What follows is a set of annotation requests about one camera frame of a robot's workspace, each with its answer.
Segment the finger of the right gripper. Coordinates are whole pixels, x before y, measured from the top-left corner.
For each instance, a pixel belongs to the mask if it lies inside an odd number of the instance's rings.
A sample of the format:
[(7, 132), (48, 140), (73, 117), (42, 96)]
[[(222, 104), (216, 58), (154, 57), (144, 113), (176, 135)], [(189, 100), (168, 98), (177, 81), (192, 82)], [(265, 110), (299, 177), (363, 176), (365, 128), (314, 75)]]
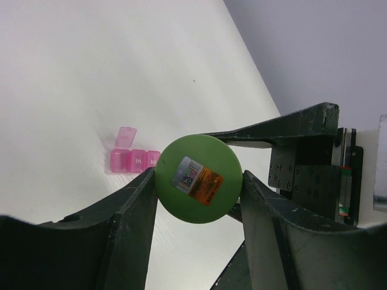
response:
[(245, 241), (227, 263), (221, 274), (215, 280), (210, 290), (248, 290), (251, 289), (251, 279)]

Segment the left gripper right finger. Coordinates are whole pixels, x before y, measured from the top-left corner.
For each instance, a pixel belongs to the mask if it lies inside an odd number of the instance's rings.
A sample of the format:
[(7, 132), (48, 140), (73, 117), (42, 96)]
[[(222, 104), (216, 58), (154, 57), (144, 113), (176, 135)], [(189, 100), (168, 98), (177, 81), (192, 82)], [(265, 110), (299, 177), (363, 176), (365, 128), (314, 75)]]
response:
[(243, 174), (241, 214), (253, 289), (385, 289), (386, 225), (313, 213)]

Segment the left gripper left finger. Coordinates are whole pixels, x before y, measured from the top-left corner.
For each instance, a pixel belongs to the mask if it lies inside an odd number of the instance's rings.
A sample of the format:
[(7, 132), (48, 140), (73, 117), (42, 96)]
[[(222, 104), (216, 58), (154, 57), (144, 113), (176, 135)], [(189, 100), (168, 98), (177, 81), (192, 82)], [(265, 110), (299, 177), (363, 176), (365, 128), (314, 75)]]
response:
[(143, 289), (157, 195), (147, 169), (58, 222), (1, 216), (2, 289)]

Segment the green pill bottle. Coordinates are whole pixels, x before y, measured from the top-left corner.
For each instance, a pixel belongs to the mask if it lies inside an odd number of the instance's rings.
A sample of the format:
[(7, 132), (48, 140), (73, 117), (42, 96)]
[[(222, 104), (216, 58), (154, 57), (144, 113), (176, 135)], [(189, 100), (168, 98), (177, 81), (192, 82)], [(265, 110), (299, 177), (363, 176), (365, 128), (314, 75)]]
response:
[(187, 135), (162, 151), (155, 167), (155, 191), (176, 218), (206, 224), (226, 215), (242, 189), (242, 168), (234, 151), (210, 135)]

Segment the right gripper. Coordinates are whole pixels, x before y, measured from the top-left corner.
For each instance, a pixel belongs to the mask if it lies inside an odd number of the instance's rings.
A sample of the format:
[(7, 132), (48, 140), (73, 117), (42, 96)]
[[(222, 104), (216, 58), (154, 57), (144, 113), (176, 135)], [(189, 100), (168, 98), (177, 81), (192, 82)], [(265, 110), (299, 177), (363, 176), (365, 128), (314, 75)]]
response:
[(239, 129), (211, 132), (231, 146), (272, 148), (268, 184), (320, 216), (359, 221), (363, 149), (356, 130), (340, 128), (339, 105), (319, 103)]

